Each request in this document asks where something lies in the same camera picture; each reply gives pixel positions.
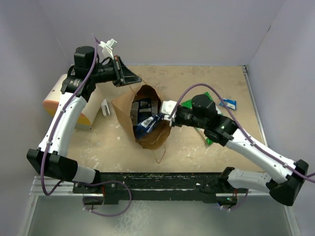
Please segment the green white snack packet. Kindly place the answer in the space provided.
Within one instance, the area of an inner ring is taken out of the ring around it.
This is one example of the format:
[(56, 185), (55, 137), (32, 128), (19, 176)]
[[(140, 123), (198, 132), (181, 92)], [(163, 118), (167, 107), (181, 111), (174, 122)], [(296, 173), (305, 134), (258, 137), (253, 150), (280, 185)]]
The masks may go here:
[(209, 93), (199, 94), (181, 103), (184, 125), (195, 128), (206, 137), (207, 144), (216, 142), (218, 135), (214, 133), (214, 125), (219, 118), (215, 102)]

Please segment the brown paper bag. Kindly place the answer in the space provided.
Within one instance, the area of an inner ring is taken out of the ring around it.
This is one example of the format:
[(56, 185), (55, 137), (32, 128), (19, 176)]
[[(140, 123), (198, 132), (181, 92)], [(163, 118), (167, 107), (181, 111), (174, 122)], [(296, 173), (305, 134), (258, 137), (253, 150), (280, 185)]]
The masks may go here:
[(170, 135), (171, 127), (167, 121), (163, 121), (152, 134), (145, 135), (144, 138), (136, 138), (131, 119), (132, 102), (139, 101), (141, 98), (152, 98), (158, 102), (158, 107), (165, 100), (164, 94), (160, 93), (154, 87), (143, 84), (137, 87), (129, 87), (128, 91), (112, 100), (112, 105), (119, 124), (127, 135), (142, 148), (157, 150), (165, 146), (165, 141)]

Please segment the blue Burts chilli bag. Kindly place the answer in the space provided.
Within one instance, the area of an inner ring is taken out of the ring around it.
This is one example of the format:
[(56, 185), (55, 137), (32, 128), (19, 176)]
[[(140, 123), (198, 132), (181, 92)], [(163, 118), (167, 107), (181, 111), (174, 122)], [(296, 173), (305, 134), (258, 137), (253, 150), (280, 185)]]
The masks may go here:
[(158, 114), (159, 101), (144, 98), (138, 101), (134, 101), (130, 110), (130, 118), (133, 126), (141, 123), (149, 117)]

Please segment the blue Kettle chips bag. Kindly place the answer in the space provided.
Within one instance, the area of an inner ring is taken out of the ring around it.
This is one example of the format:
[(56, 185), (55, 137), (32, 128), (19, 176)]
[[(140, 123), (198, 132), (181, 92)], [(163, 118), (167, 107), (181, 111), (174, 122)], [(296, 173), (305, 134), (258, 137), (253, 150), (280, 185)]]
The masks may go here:
[(140, 140), (147, 134), (151, 133), (161, 120), (162, 115), (154, 115), (138, 123), (135, 126), (135, 138)]

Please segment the blue snack packet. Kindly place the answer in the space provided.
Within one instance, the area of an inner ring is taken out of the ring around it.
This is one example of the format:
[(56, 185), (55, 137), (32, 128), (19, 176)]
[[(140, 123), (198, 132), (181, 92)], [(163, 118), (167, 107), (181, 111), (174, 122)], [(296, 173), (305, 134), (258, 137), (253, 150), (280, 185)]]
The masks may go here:
[(220, 101), (220, 106), (228, 107), (231, 110), (236, 111), (237, 110), (237, 101), (232, 99), (223, 98), (222, 101)]

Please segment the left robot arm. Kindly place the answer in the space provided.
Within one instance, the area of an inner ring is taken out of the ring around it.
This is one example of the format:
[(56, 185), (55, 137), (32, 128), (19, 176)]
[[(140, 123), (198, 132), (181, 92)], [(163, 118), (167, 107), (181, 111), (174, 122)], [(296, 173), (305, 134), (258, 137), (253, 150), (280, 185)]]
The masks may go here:
[(101, 188), (100, 173), (80, 166), (67, 157), (68, 146), (75, 125), (96, 85), (112, 82), (121, 87), (141, 82), (119, 56), (112, 53), (113, 46), (99, 43), (107, 64), (99, 62), (98, 53), (91, 46), (78, 47), (74, 53), (74, 65), (62, 82), (60, 101), (52, 123), (36, 149), (29, 149), (27, 159), (41, 177), (62, 181), (84, 182), (91, 193)]

